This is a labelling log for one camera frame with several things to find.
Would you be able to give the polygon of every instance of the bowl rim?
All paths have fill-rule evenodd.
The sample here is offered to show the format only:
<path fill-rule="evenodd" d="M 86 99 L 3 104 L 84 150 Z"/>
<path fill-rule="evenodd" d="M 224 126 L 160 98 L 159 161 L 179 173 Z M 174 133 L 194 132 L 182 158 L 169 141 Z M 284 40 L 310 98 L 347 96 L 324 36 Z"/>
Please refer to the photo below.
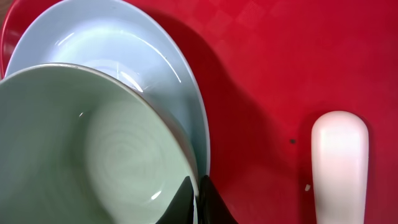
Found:
<path fill-rule="evenodd" d="M 158 111 L 156 111 L 154 109 L 154 107 L 152 107 L 148 102 L 146 102 L 146 100 L 143 99 L 142 96 L 140 96 L 138 93 L 136 93 L 134 90 L 129 88 L 127 85 L 125 85 L 121 81 L 119 81 L 101 71 L 95 70 L 94 68 L 89 68 L 89 67 L 82 66 L 82 65 L 76 65 L 76 64 L 72 64 L 72 63 L 43 63 L 40 65 L 34 65 L 34 66 L 31 66 L 28 68 L 24 68 L 22 70 L 19 70 L 17 72 L 14 72 L 13 74 L 7 76 L 5 79 L 3 79 L 0 82 L 0 88 L 5 83 L 7 83 L 9 80 L 12 80 L 15 77 L 26 75 L 26 74 L 28 74 L 27 72 L 29 72 L 29 71 L 38 70 L 41 68 L 55 68 L 55 67 L 56 68 L 72 68 L 72 69 L 77 69 L 77 70 L 83 70 L 84 72 L 91 73 L 93 75 L 96 75 L 97 77 L 104 78 L 108 82 L 111 82 L 111 83 L 117 85 L 118 87 L 122 88 L 124 91 L 128 92 L 131 96 L 133 96 L 135 99 L 137 99 L 139 101 L 139 103 L 144 105 L 146 108 L 148 108 L 149 110 L 152 110 L 155 113 L 155 115 L 158 117 L 158 119 L 160 120 L 160 124 L 166 127 L 167 133 L 171 135 L 172 140 L 177 144 L 178 149 L 182 153 L 182 157 L 183 157 L 182 162 L 184 163 L 184 166 L 186 167 L 187 173 L 191 177 L 190 179 L 192 182 L 192 187 L 194 189 L 195 195 L 198 196 L 199 188 L 198 188 L 197 175 L 195 175 L 194 169 L 192 167 L 192 166 L 195 166 L 196 164 L 189 163 L 189 160 L 188 160 L 186 154 L 184 153 L 184 149 L 182 148 L 180 142 L 177 140 L 176 136 L 170 130 L 169 126 L 166 124 L 166 122 L 164 121 L 162 116 L 158 113 Z"/>

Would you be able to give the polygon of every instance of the stacked dishes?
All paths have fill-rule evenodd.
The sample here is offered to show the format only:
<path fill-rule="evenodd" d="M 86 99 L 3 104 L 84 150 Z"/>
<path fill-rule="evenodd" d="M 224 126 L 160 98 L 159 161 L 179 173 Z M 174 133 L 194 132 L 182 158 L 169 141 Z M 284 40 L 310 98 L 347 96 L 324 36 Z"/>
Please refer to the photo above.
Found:
<path fill-rule="evenodd" d="M 84 170 L 94 192 L 100 195 L 100 204 L 117 223 L 156 222 L 185 176 L 191 177 L 195 195 L 198 195 L 199 177 L 209 174 L 210 140 L 206 113 L 190 67 L 160 25 L 126 2 L 67 0 L 47 9 L 20 39 L 0 91 L 2 95 L 10 96 L 9 99 L 18 101 L 18 105 L 9 100 L 2 102 L 9 106 L 1 115 L 2 154 L 5 153 L 1 158 L 5 164 L 6 161 L 12 162 L 5 167 L 8 172 L 21 172 L 21 175 L 27 172 L 28 165 L 17 167 L 13 166 L 14 162 L 34 163 L 39 171 L 49 169 L 52 165 L 49 165 L 47 154 L 36 151 L 66 147 L 59 152 L 63 154 L 72 148 L 77 150 L 74 145 L 60 143 L 73 133 L 68 138 L 82 141 L 81 148 L 85 152 L 77 153 L 85 154 L 86 160 L 83 160 L 87 164 L 83 167 L 86 167 Z M 123 100 L 130 99 L 135 103 L 114 97 L 116 92 L 123 95 Z M 32 125 L 41 127 L 46 122 L 45 114 L 54 114 L 53 120 L 48 119 L 49 124 L 43 125 L 42 129 L 32 129 Z M 85 116 L 87 119 L 90 117 L 89 121 L 82 121 Z M 20 117 L 25 119 L 14 126 L 14 132 L 9 134 L 16 136 L 10 138 L 5 132 Z M 57 136 L 62 141 L 56 138 L 44 141 L 45 146 L 29 142 L 53 138 L 50 130 L 63 128 L 65 133 L 60 134 L 62 137 Z M 35 130 L 38 131 L 37 136 L 34 136 Z M 15 141 L 23 141 L 24 144 L 15 145 Z M 11 151 L 15 155 L 29 151 L 46 159 L 6 156 Z M 107 171 L 101 169 L 106 170 L 107 164 L 118 165 L 110 165 L 112 172 L 103 175 Z M 27 183 L 34 185 L 36 180 L 37 184 L 43 184 L 39 179 L 30 179 L 41 174 L 39 171 L 22 175 L 20 181 L 2 173 L 1 178 L 8 177 L 9 181 L 1 186 L 3 197 L 0 203 L 4 205 L 16 200 L 10 197 L 11 189 L 24 187 Z M 55 184 L 67 185 L 72 179 L 77 181 L 73 175 L 79 172 L 85 171 L 72 172 L 61 181 L 62 184 L 57 181 Z M 48 175 L 45 181 L 53 181 L 51 178 L 60 175 L 54 174 Z M 62 194 L 68 192 L 68 188 L 61 186 L 58 191 Z M 68 194 L 71 194 L 70 200 L 76 199 L 73 192 Z M 40 197 L 32 197 L 26 202 L 31 205 L 42 202 L 44 207 L 50 206 L 48 201 L 41 200 Z M 128 210 L 135 212 L 126 215 Z M 5 222 L 20 221 L 10 211 L 2 209 L 0 212 L 9 214 Z M 29 214 L 31 219 L 37 220 L 35 218 L 43 218 L 47 213 Z"/>

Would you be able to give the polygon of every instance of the ceramic dish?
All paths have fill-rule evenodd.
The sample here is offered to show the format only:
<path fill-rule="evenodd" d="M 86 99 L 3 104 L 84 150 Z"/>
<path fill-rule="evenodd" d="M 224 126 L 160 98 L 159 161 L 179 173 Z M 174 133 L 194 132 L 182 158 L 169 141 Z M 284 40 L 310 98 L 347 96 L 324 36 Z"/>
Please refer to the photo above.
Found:
<path fill-rule="evenodd" d="M 0 36 L 3 68 L 55 2 L 14 0 Z M 316 223 L 311 128 L 336 110 L 369 129 L 365 222 L 398 220 L 398 1 L 127 2 L 167 31 L 195 74 L 210 176 L 240 224 Z"/>
<path fill-rule="evenodd" d="M 186 176 L 198 195 L 189 141 L 115 79 L 45 64 L 0 95 L 1 223 L 155 223 Z"/>
<path fill-rule="evenodd" d="M 62 1 L 26 30 L 6 76 L 48 62 L 95 68 L 171 113 L 191 140 L 199 175 L 209 174 L 208 125 L 195 77 L 173 40 L 147 14 L 118 0 Z"/>

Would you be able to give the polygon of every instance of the plate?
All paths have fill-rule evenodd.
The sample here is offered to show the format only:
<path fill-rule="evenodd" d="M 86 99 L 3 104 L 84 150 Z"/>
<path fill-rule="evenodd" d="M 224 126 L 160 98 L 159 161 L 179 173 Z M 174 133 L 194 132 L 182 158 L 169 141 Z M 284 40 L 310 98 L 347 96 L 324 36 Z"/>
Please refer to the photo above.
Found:
<path fill-rule="evenodd" d="M 49 62 L 107 73 L 172 114 L 191 140 L 199 176 L 209 173 L 208 125 L 195 77 L 174 41 L 140 9 L 118 0 L 67 0 L 50 7 L 21 37 L 6 76 Z"/>
<path fill-rule="evenodd" d="M 3 64 L 52 2 L 16 0 L 3 26 Z M 398 222 L 398 2 L 128 2 L 190 64 L 210 124 L 210 177 L 239 223 L 316 223 L 311 128 L 336 110 L 369 129 L 365 222 Z"/>

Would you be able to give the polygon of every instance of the white handle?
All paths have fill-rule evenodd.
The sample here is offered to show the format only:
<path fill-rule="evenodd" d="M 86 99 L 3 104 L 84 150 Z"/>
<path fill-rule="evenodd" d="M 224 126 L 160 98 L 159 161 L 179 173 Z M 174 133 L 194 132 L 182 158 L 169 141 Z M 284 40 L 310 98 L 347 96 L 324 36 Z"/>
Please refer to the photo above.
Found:
<path fill-rule="evenodd" d="M 368 178 L 368 129 L 334 111 L 312 129 L 312 173 L 318 224 L 363 224 Z"/>

